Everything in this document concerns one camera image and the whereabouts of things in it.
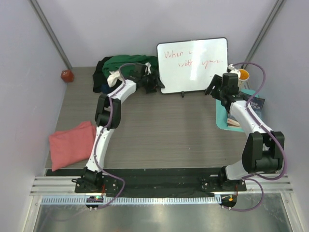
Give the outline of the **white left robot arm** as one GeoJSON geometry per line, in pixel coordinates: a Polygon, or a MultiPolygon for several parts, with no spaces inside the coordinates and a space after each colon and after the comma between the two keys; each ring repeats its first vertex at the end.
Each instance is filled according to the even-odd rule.
{"type": "Polygon", "coordinates": [[[156,91],[165,86],[160,81],[157,72],[152,71],[149,62],[126,63],[115,72],[120,78],[121,84],[109,94],[101,94],[98,99],[95,122],[96,136],[89,160],[83,170],[81,179],[86,187],[93,193],[97,193],[103,186],[103,169],[106,151],[109,141],[120,125],[122,103],[136,92],[138,88],[144,88],[147,93],[156,91]]]}

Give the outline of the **green t-shirt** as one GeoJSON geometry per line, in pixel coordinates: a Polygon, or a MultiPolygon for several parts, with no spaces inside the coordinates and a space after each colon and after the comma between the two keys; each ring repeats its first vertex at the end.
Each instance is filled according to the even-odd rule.
{"type": "Polygon", "coordinates": [[[117,71],[123,64],[126,63],[150,63],[150,71],[158,72],[158,59],[156,56],[146,55],[118,55],[111,57],[103,64],[102,72],[106,78],[111,75],[111,72],[117,71]]]}

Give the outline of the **white mug orange inside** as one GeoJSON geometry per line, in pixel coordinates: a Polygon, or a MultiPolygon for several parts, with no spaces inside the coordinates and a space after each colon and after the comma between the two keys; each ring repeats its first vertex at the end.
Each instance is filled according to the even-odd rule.
{"type": "Polygon", "coordinates": [[[244,89],[246,82],[250,78],[250,74],[245,69],[234,69],[231,72],[238,75],[239,89],[244,89]]]}

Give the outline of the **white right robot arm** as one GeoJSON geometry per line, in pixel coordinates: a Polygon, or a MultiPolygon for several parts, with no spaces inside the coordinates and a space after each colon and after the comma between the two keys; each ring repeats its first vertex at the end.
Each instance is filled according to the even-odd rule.
{"type": "Polygon", "coordinates": [[[219,100],[246,133],[247,142],[240,161],[224,166],[219,172],[218,185],[224,191],[231,190],[236,181],[257,175],[267,179],[265,173],[281,173],[269,180],[280,179],[286,171],[284,135],[268,127],[251,107],[253,97],[239,92],[238,75],[226,72],[222,76],[214,75],[205,90],[219,100]]]}

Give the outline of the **white t-shirt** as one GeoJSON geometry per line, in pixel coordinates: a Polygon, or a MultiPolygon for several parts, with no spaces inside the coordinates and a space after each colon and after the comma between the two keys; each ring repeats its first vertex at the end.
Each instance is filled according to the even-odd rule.
{"type": "MultiPolygon", "coordinates": [[[[151,64],[149,62],[145,63],[146,66],[146,74],[151,74],[151,64]]],[[[110,75],[107,78],[107,84],[109,87],[113,87],[116,85],[117,80],[122,80],[119,71],[110,71],[110,75]]]]}

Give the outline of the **Nineteen Eighty-Four book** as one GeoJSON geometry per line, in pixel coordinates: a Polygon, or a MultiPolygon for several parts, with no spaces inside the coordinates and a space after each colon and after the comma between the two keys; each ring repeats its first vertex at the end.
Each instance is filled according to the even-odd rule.
{"type": "Polygon", "coordinates": [[[251,108],[256,113],[261,113],[264,103],[265,103],[265,99],[262,99],[259,97],[253,97],[250,101],[251,108]]]}

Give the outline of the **white dry-erase board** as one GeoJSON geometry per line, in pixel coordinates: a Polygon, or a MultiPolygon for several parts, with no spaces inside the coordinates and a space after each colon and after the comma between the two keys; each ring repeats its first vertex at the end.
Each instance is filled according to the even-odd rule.
{"type": "Polygon", "coordinates": [[[163,94],[205,90],[228,66],[225,37],[159,43],[156,50],[163,94]]]}

